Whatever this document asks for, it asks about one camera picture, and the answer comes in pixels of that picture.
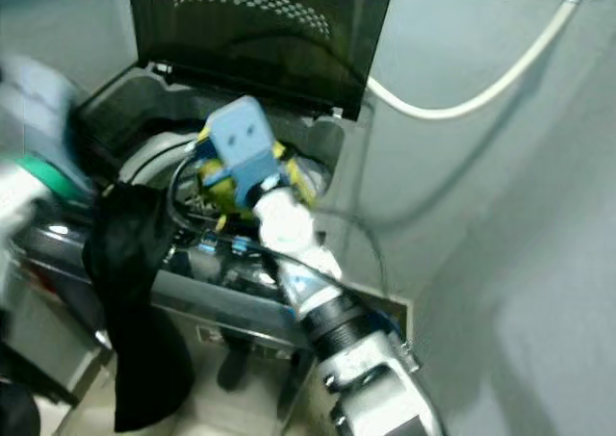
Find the yellow mesh sports shirt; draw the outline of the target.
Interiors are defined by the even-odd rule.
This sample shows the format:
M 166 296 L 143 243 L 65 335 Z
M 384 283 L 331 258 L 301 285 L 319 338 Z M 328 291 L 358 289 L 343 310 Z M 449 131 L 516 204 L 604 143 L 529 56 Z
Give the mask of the yellow mesh sports shirt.
M 210 140 L 210 132 L 198 133 L 196 141 L 197 158 L 202 160 L 202 164 L 196 168 L 196 173 L 203 197 L 215 204 L 222 215 L 255 219 L 254 212 L 250 208 L 241 207 L 235 202 L 237 198 L 235 181 L 224 171 L 223 163 Z M 272 153 L 283 167 L 292 190 L 307 206 L 313 206 L 327 185 L 327 171 L 321 173 L 320 169 L 316 168 L 316 162 L 300 155 L 295 146 L 289 142 L 274 141 Z

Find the dark translucent washer lid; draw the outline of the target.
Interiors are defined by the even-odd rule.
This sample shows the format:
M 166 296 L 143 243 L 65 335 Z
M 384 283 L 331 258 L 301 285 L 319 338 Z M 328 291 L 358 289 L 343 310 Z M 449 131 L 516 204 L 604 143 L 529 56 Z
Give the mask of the dark translucent washer lid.
M 176 78 L 354 120 L 392 0 L 129 0 L 138 58 Z

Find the black garment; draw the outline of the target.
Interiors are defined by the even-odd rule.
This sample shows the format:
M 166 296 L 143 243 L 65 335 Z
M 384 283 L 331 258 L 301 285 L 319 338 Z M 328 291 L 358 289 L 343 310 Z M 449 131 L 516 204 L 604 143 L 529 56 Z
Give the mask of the black garment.
M 188 345 L 153 301 L 153 285 L 175 232 L 162 191 L 113 184 L 97 199 L 81 251 L 117 362 L 112 423 L 117 433 L 145 430 L 172 417 L 196 379 Z

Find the grey top-load washing machine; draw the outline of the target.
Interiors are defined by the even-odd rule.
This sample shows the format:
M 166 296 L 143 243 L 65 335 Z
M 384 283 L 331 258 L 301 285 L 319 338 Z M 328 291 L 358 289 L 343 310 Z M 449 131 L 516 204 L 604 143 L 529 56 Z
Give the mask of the grey top-load washing machine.
M 132 182 L 131 176 L 149 175 L 154 144 L 167 144 L 172 136 L 191 141 L 185 120 L 162 118 L 157 124 L 155 136 L 123 134 L 131 155 L 115 165 L 111 185 L 149 186 Z M 177 312 L 219 322 L 225 338 L 244 344 L 272 336 L 318 360 L 369 347 L 375 340 L 382 340 L 391 353 L 404 348 L 396 321 L 344 290 L 342 274 L 325 248 L 313 257 L 294 254 L 260 240 L 252 224 L 244 225 L 239 235 L 219 235 L 211 223 L 181 213 L 167 187 L 153 189 L 162 191 L 167 215 L 176 225 L 166 265 L 153 285 L 154 304 L 169 318 Z

